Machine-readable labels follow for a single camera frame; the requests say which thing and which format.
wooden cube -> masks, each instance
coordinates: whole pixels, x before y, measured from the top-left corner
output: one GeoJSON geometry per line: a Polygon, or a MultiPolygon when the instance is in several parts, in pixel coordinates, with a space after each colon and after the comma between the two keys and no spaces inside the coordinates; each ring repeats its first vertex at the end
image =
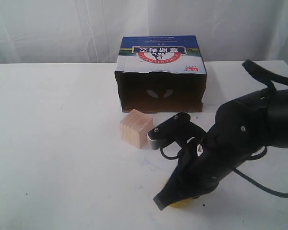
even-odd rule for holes
{"type": "Polygon", "coordinates": [[[152,117],[133,109],[120,122],[121,139],[140,149],[147,142],[147,132],[153,128],[152,117]]]}

robotic arm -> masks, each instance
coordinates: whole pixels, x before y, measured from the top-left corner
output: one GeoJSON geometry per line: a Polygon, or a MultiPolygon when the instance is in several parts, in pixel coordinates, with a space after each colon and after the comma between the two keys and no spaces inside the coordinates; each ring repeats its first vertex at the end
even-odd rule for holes
{"type": "Polygon", "coordinates": [[[288,90],[277,91],[272,83],[288,86],[288,78],[250,60],[242,65],[267,88],[221,105],[216,112],[216,123],[207,133],[193,124],[187,113],[178,113],[148,132],[153,149],[160,148],[169,160],[178,159],[168,182],[154,198],[160,210],[214,191],[232,171],[270,194],[288,198],[288,193],[266,188],[236,169],[245,161],[263,157],[268,146],[288,148],[288,90]],[[168,157],[163,148],[174,141],[181,150],[176,157],[168,157]]]}

white curtain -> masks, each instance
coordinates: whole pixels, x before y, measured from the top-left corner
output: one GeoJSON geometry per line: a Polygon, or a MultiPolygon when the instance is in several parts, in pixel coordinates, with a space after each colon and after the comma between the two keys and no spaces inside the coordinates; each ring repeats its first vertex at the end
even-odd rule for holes
{"type": "Polygon", "coordinates": [[[122,36],[146,35],[196,35],[205,61],[288,63],[288,0],[0,0],[0,63],[115,62],[122,36]]]}

white table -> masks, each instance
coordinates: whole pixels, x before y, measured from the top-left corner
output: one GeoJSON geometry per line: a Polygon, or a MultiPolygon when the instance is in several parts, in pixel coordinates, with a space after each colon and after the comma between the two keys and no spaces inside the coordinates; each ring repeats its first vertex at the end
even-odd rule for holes
{"type": "MultiPolygon", "coordinates": [[[[221,103],[264,87],[241,63],[206,62],[204,112],[193,122],[208,130],[221,103]]],[[[288,76],[283,61],[258,63],[288,76]]],[[[159,211],[152,199],[176,162],[120,140],[115,66],[0,65],[0,230],[288,230],[288,199],[234,173],[190,207],[159,211]]],[[[153,115],[155,124],[172,115],[153,115]]],[[[240,169],[288,192],[288,149],[240,169]]]]}

red logo label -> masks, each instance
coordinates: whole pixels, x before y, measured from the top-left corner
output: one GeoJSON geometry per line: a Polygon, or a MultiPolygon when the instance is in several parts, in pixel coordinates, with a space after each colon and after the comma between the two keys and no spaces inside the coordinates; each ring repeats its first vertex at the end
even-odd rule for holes
{"type": "Polygon", "coordinates": [[[198,71],[198,68],[197,68],[197,67],[186,67],[186,71],[197,72],[197,71],[198,71]]]}
{"type": "Polygon", "coordinates": [[[144,61],[156,63],[156,64],[170,63],[170,62],[178,60],[181,57],[180,52],[166,53],[166,56],[164,55],[163,57],[160,58],[160,60],[153,59],[153,56],[151,53],[139,52],[138,55],[144,61]]]}

